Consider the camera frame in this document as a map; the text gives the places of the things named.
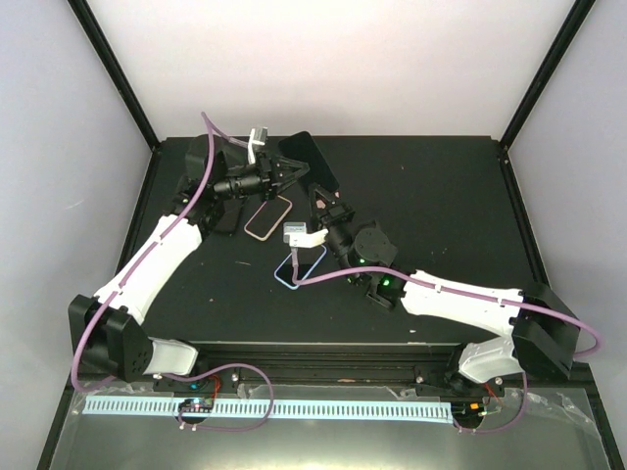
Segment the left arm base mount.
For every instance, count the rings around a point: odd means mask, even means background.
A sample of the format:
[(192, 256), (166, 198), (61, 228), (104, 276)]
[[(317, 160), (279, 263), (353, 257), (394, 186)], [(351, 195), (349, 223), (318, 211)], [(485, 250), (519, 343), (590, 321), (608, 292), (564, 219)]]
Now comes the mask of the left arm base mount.
[(181, 382), (163, 377), (153, 381), (153, 390), (175, 395), (217, 396), (220, 392), (229, 392), (235, 387), (239, 381), (240, 372), (240, 367), (230, 367), (194, 382)]

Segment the phone in black case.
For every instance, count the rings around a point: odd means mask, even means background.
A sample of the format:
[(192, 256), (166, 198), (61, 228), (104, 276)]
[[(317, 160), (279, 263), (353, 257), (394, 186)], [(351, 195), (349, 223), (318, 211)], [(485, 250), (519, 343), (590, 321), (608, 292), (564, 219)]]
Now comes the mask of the phone in black case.
[(243, 211), (244, 200), (229, 200), (224, 202), (224, 213), (215, 227), (215, 233), (234, 235), (239, 227)]

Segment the right black frame post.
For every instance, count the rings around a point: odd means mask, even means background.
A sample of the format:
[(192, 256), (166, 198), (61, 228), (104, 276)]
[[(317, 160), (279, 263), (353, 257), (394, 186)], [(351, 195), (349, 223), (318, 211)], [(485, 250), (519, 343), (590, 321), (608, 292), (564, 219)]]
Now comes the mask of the right black frame post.
[(573, 2), (500, 139), (504, 150), (512, 147), (595, 4), (596, 0)]

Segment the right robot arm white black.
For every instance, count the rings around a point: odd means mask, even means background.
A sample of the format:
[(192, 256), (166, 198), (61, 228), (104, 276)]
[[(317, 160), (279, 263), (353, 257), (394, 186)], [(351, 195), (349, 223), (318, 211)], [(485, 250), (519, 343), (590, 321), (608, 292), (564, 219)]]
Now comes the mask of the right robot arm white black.
[(308, 196), (314, 230), (324, 233), (346, 280), (364, 287), (372, 302), (492, 334), (490, 340), (456, 348), (445, 371), (452, 392), (466, 395), (479, 384), (516, 373), (569, 379), (581, 329), (548, 285), (496, 289), (441, 279), (423, 270), (403, 272), (394, 264), (397, 247), (377, 221), (355, 227), (353, 208), (316, 183)]

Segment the black frame post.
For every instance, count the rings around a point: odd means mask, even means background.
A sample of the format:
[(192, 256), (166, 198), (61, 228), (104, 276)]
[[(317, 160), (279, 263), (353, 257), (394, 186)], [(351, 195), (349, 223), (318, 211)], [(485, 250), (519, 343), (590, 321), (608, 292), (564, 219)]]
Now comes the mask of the black frame post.
[(504, 150), (512, 147), (595, 4), (596, 0), (573, 2), (500, 139)]
[(144, 141), (151, 151), (155, 151), (160, 146), (153, 126), (139, 99), (137, 98), (124, 70), (114, 52), (102, 27), (100, 26), (89, 2), (86, 0), (69, 0), (69, 6), (81, 28), (83, 29), (89, 43), (97, 54), (111, 82), (114, 84), (126, 109), (130, 113), (136, 127), (142, 135)]

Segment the left black frame post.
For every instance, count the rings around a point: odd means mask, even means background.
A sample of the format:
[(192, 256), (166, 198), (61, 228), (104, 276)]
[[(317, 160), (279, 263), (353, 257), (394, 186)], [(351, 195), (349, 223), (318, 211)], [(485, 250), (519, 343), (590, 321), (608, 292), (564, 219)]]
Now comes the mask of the left black frame post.
[(137, 98), (124, 70), (114, 52), (102, 27), (100, 26), (89, 2), (86, 0), (69, 0), (69, 6), (81, 28), (83, 29), (89, 43), (97, 54), (111, 82), (114, 84), (126, 109), (130, 113), (136, 127), (142, 135), (144, 141), (151, 151), (155, 151), (160, 146), (153, 126), (139, 99)]

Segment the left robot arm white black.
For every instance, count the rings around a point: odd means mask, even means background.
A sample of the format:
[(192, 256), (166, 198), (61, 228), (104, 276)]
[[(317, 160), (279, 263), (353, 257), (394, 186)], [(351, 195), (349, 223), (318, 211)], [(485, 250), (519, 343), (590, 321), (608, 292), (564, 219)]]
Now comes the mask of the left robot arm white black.
[(194, 346), (144, 331), (151, 304), (215, 230), (226, 202), (250, 196), (269, 201), (309, 170), (303, 161), (266, 150), (261, 140), (250, 144), (245, 156), (238, 156), (219, 145), (211, 132), (193, 138), (172, 203), (146, 242), (106, 285), (91, 296), (76, 296), (69, 305), (72, 385), (85, 389), (78, 369), (87, 365), (109, 380), (175, 375), (187, 390), (203, 389), (211, 368), (198, 358)]

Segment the phone in blue case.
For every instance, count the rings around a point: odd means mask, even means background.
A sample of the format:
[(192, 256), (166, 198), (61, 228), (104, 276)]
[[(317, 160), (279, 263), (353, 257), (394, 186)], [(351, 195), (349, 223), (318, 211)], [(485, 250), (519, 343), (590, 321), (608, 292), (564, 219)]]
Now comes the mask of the phone in blue case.
[[(301, 282), (312, 276), (317, 266), (322, 262), (327, 254), (327, 248), (320, 245), (314, 248), (299, 248), (297, 252), (298, 267), (296, 279)], [(293, 282), (294, 265), (292, 255), (288, 255), (285, 260), (273, 272), (274, 279), (285, 288), (295, 291), (299, 288)]]

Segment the phone in pink case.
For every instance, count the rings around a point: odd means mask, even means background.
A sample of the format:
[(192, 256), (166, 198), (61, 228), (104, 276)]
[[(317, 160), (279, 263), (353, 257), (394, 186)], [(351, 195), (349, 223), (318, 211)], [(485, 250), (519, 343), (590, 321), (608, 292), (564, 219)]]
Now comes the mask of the phone in pink case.
[(244, 232), (255, 240), (265, 242), (292, 210), (293, 203), (277, 196), (263, 202), (244, 225)]

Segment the black smartphone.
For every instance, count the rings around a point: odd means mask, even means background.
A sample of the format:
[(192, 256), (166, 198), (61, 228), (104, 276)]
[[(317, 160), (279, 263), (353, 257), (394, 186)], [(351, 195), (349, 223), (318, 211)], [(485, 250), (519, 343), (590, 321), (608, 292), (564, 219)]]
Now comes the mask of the black smartphone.
[(278, 142), (278, 150), (285, 158), (309, 166), (309, 171), (299, 178), (299, 185), (306, 195), (315, 184), (327, 192), (339, 192), (339, 182), (309, 132), (301, 131), (283, 138)]

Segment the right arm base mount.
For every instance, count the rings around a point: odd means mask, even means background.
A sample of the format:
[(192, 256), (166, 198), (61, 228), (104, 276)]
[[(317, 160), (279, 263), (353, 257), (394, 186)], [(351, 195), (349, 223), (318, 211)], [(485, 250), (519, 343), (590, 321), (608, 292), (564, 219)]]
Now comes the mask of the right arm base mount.
[(440, 367), (416, 367), (414, 383), (420, 396), (441, 399), (479, 399), (491, 395), (502, 398), (505, 389), (494, 380), (474, 383), (457, 372), (449, 373)]

